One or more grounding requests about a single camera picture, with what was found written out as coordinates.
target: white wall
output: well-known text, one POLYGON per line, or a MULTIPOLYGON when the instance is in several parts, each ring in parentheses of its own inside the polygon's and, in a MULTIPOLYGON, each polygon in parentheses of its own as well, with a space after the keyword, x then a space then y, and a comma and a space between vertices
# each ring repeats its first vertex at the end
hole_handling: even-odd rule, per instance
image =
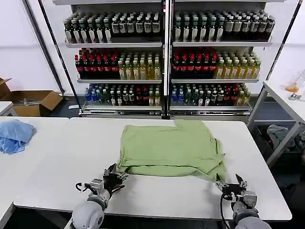
POLYGON ((59 92, 20 0, 2 5, 0 21, 0 77, 12 78, 9 88, 59 92))

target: red bottle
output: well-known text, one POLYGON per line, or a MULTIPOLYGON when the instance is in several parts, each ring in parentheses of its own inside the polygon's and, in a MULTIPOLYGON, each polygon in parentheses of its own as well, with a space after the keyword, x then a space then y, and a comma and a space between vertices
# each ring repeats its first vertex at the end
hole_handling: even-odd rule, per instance
POLYGON ((181 64, 180 64, 180 71, 181 72, 185 72, 186 71, 186 54, 183 55, 182 57, 182 61, 181 61, 181 64))
POLYGON ((190 59, 189 59, 189 62, 188 62, 188 64, 187 64, 187 71, 189 72, 189 73, 192 73, 192 72, 194 72, 194 60, 195 60, 195 55, 194 54, 192 54, 191 55, 191 57, 190 57, 190 59))
POLYGON ((105 68, 105 72, 109 73, 111 71, 111 66, 108 61, 107 55, 104 55, 104 68, 105 68))
POLYGON ((175 60, 173 62, 173 68, 176 72, 179 71, 180 67, 179 67, 179 56, 175 55, 175 60))
POLYGON ((84 67, 84 75, 85 76, 89 76, 89 74, 90 74, 90 66, 89 66, 89 62, 87 60, 87 56, 83 55, 82 59, 83 59, 83 64, 82 65, 84 67))
POLYGON ((209 72, 209 54, 205 55, 205 58, 203 60, 202 66, 201 66, 201 70, 203 72, 203 74, 206 76, 209 72))
POLYGON ((102 63, 101 57, 99 55, 96 56, 96 62, 97 62, 97 71, 99 73, 104 72, 104 65, 102 63))
POLYGON ((114 55, 111 58, 111 69, 114 73, 116 73, 119 70, 118 62, 116 61, 114 55))

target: blue bottle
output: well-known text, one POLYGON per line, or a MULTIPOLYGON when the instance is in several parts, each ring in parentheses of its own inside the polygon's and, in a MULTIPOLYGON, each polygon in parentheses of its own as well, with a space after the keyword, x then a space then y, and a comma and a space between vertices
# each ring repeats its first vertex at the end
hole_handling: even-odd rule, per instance
POLYGON ((178 95, 178 105, 179 106, 184 105, 184 94, 183 94, 183 92, 180 92, 179 95, 178 95))
POLYGON ((173 93, 172 93, 171 106, 177 105, 177 102, 178 102, 178 97, 177 97, 176 91, 173 91, 173 93))

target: metal pole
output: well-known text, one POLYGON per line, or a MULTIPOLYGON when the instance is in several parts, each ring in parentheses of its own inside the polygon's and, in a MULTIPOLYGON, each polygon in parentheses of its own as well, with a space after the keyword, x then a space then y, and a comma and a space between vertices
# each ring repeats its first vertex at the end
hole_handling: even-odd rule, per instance
POLYGON ((52 28, 51 28, 51 25, 50 25, 50 22, 49 22, 47 13, 46 13, 46 11, 45 11, 45 9, 44 9, 43 3, 42 3, 41 0, 38 0, 38 3, 39 3, 39 6, 40 6, 40 8, 41 8, 41 12, 42 12, 42 14, 43 14, 44 20, 46 21, 46 24, 47 24, 47 26, 48 26, 50 35, 51 35, 51 37, 52 37, 53 43, 54 43, 55 48, 56 48, 56 51, 57 51, 57 54, 58 54, 58 56, 59 56, 59 58, 60 58, 60 60, 61 60, 61 64, 62 64, 62 66, 63 66, 63 69, 64 69, 65 73, 66 73, 68 82, 69 82, 70 87, 71 87, 71 89, 72 89, 72 91, 73 91, 73 94, 74 94, 74 97, 75 97, 75 99, 76 99, 76 102, 77 102, 77 104, 78 104, 80 110, 82 110, 80 100, 79 100, 79 98, 78 98, 78 95, 76 94, 76 91, 75 91, 75 88, 74 88, 74 86, 73 86, 71 77, 70 77, 70 75, 69 75, 69 72, 68 72, 68 70, 67 70, 66 64, 65 64, 65 62, 64 62, 64 60, 63 60, 63 57, 62 57, 62 55, 61 55, 61 51, 60 51, 60 49, 59 49, 59 47, 58 47, 58 45, 57 45, 57 42, 56 42, 55 36, 54 36, 54 34, 53 34, 53 31, 52 31, 52 28))
POLYGON ((48 65, 49 65, 49 67, 50 67, 51 72, 53 73, 53 76, 54 76, 54 78, 55 78, 55 81, 56 81, 56 83, 57 83, 57 85, 58 85, 58 87, 59 87, 61 93, 64 94, 64 93, 65 93, 65 90, 64 90, 63 87, 62 87, 61 81, 60 81, 59 76, 58 76, 58 74, 57 74, 56 68, 55 68, 55 66, 54 66, 54 64, 53 64, 52 58, 51 58, 51 56, 50 56, 50 54, 49 54, 49 52, 48 52, 47 45, 46 45, 46 43, 44 42, 42 33, 41 33, 41 31, 40 31, 40 29, 39 29, 39 26, 38 26, 38 24, 37 24, 37 21, 36 21, 36 19, 35 19, 35 16, 34 16, 34 14, 33 14, 32 8, 31 8, 31 6, 30 6, 28 0, 21 0, 21 2, 22 2, 22 4, 23 4, 23 6, 24 6, 24 9, 25 9, 25 11, 26 11, 26 13, 27 13, 29 19, 30 19, 30 22, 31 22, 31 24, 32 24, 32 27, 33 27, 33 29, 34 29, 34 31, 35 31, 35 34, 36 34, 36 37, 37 37, 37 39, 38 39, 38 42, 39 42, 39 44, 40 44, 40 46, 41 46, 41 50, 42 50, 42 52, 43 52, 43 54, 44 54, 44 56, 45 56, 45 58, 46 58, 46 60, 47 60, 47 63, 48 63, 48 65))

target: metal shelf frame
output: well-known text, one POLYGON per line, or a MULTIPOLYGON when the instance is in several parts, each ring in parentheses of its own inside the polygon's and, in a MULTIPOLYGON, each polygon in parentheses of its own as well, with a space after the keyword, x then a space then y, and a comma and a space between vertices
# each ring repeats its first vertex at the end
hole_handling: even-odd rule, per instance
POLYGON ((172 79, 172 83, 256 83, 259 79, 172 79))

